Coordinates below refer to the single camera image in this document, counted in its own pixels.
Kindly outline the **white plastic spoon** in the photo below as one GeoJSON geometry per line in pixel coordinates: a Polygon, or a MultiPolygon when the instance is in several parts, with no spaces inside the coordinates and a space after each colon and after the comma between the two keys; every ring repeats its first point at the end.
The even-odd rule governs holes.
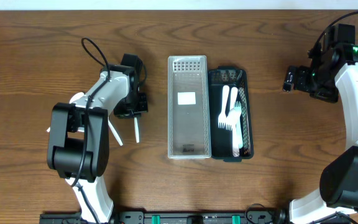
{"type": "Polygon", "coordinates": [[[237,101],[235,102],[233,109],[229,111],[229,115],[227,116],[227,123],[230,125],[232,131],[232,155],[234,157],[239,157],[239,143],[237,137],[236,124],[239,118],[241,117],[241,113],[242,113],[241,102],[237,101]]]}
{"type": "Polygon", "coordinates": [[[137,117],[134,118],[134,131],[136,143],[140,143],[139,121],[137,117]]]}

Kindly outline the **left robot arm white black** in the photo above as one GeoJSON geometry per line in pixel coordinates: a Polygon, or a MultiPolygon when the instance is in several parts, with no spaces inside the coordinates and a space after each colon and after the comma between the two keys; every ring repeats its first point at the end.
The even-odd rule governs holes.
{"type": "Polygon", "coordinates": [[[117,133],[110,115],[133,119],[148,111],[145,94],[139,91],[141,60],[105,65],[99,80],[88,92],[77,93],[69,103],[52,109],[47,164],[73,189],[81,210],[72,214],[43,214],[41,223],[111,223],[114,203],[104,179],[109,159],[109,133],[117,133]]]}

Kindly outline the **white utensil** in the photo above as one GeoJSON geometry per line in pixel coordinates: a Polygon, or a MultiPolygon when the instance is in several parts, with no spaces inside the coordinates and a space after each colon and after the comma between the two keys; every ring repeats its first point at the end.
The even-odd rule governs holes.
{"type": "Polygon", "coordinates": [[[117,143],[120,146],[123,146],[123,141],[122,141],[120,135],[118,134],[118,132],[116,131],[115,127],[112,125],[112,122],[108,121],[108,126],[109,126],[111,132],[113,133],[113,136],[115,137],[117,143]]]}
{"type": "MultiPolygon", "coordinates": [[[[84,93],[83,93],[83,92],[78,92],[78,93],[74,94],[74,95],[70,98],[69,103],[71,104],[71,103],[73,103],[74,101],[79,100],[79,99],[80,99],[81,97],[83,97],[83,96],[84,96],[84,93]]],[[[47,132],[47,133],[50,132],[50,127],[48,127],[48,129],[46,130],[46,132],[47,132]]],[[[79,129],[79,132],[83,133],[83,132],[84,132],[84,128],[80,128],[80,129],[79,129]]]]}

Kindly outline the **white plastic fork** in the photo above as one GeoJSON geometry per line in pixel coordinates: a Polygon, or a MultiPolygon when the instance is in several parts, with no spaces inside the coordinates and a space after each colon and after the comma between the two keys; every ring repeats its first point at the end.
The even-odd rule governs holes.
{"type": "Polygon", "coordinates": [[[227,99],[229,96],[229,87],[227,85],[223,86],[222,89],[222,99],[221,99],[221,112],[218,116],[218,127],[225,129],[226,128],[226,105],[227,99]]]}
{"type": "MultiPolygon", "coordinates": [[[[232,109],[234,109],[236,100],[237,100],[237,95],[238,95],[238,88],[237,87],[232,87],[231,91],[230,91],[230,102],[229,102],[229,111],[231,111],[232,109]]],[[[232,130],[232,119],[231,119],[231,115],[228,114],[227,118],[226,118],[226,129],[231,131],[232,130]]]]}

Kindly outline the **black plastic basket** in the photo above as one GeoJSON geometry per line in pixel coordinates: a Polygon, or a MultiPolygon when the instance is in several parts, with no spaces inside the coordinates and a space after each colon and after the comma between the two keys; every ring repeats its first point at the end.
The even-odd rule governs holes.
{"type": "Polygon", "coordinates": [[[234,66],[219,66],[208,71],[209,117],[211,130],[212,158],[225,162],[240,162],[254,156],[251,115],[246,71],[234,66]],[[229,89],[238,89],[236,101],[241,105],[241,117],[237,122],[240,128],[236,129],[239,142],[239,154],[234,155],[232,150],[232,131],[219,127],[218,116],[222,111],[224,86],[229,89]]]}

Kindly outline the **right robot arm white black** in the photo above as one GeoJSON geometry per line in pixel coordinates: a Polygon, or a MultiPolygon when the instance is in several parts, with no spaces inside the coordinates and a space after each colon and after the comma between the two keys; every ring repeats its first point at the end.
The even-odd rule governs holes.
{"type": "Polygon", "coordinates": [[[318,189],[290,202],[290,223],[323,223],[358,213],[358,45],[318,45],[310,58],[309,67],[289,67],[283,89],[304,91],[330,103],[341,101],[346,147],[324,168],[318,189]]]}

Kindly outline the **clear plastic basket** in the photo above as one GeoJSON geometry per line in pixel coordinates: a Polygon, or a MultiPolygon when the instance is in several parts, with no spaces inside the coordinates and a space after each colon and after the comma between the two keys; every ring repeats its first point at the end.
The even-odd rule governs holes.
{"type": "Polygon", "coordinates": [[[168,158],[211,157],[207,59],[168,58],[168,158]],[[195,92],[195,105],[178,105],[178,92],[195,92]]]}

